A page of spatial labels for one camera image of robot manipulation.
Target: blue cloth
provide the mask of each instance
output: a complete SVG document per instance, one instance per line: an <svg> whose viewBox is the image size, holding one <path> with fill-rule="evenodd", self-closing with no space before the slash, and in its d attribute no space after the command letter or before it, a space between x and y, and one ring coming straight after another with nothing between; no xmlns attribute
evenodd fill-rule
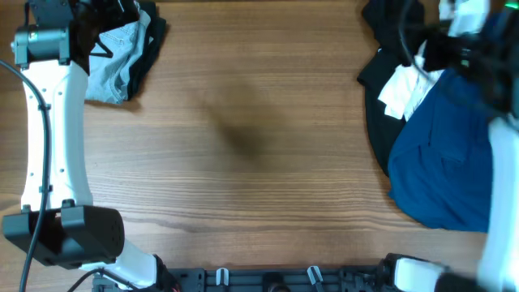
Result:
<svg viewBox="0 0 519 292"><path fill-rule="evenodd" d="M431 228L487 232L492 157L487 116L460 102L477 85L446 71L406 123L389 157L389 196Z"/></svg>
<svg viewBox="0 0 519 292"><path fill-rule="evenodd" d="M101 42L114 56L90 56L86 99L113 104L121 104L128 99L130 67L140 58L147 45L144 44L144 38L150 21L149 15L139 10L139 21L100 35ZM92 52L104 53L104 50L96 45Z"/></svg>

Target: navy blue garment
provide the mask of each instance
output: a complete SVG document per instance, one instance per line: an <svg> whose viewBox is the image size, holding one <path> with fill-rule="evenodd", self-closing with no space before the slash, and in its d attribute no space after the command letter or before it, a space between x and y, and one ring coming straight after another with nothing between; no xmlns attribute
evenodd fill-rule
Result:
<svg viewBox="0 0 519 292"><path fill-rule="evenodd" d="M492 182L488 118L459 102L477 99L481 93L475 84L446 71L392 147L388 195L427 227L488 230Z"/></svg>

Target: stack of folded clothes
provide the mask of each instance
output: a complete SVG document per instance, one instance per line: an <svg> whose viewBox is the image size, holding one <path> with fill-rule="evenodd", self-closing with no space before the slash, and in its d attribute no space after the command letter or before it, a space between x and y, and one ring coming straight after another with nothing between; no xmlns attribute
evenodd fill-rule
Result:
<svg viewBox="0 0 519 292"><path fill-rule="evenodd" d="M90 56L86 99L121 104L130 100L157 59L165 35L165 20L154 2L135 3L139 21L100 35L112 58ZM99 46L93 53L104 53Z"/></svg>

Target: wood grain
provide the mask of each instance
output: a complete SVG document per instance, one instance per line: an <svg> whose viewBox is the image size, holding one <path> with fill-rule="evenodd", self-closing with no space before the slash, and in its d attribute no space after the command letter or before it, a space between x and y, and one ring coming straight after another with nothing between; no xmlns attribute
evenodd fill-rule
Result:
<svg viewBox="0 0 519 292"><path fill-rule="evenodd" d="M364 1L162 3L169 30L144 88L87 103L96 205L170 267L376 264L388 252L472 273L483 234L427 230L386 196L356 76L376 51ZM0 6L0 56L22 19ZM0 71L0 215L19 211L27 164L21 83ZM0 238L0 291L24 253ZM29 291L81 274L35 263ZM89 283L81 286L89 290Z"/></svg>

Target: wooden surface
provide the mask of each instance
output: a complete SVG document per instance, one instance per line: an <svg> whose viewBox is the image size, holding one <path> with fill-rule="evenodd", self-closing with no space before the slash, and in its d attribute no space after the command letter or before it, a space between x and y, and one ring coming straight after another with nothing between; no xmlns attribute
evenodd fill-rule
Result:
<svg viewBox="0 0 519 292"><path fill-rule="evenodd" d="M164 3L169 23L142 94L85 106L96 205L169 267L376 264L388 252L473 272L483 234L428 230L386 196L356 76L376 51L364 1ZM0 6L0 57L21 24ZM0 215L27 165L22 84L0 71ZM0 238L0 291L25 254ZM81 274L34 263L29 291ZM81 289L89 290L90 281Z"/></svg>

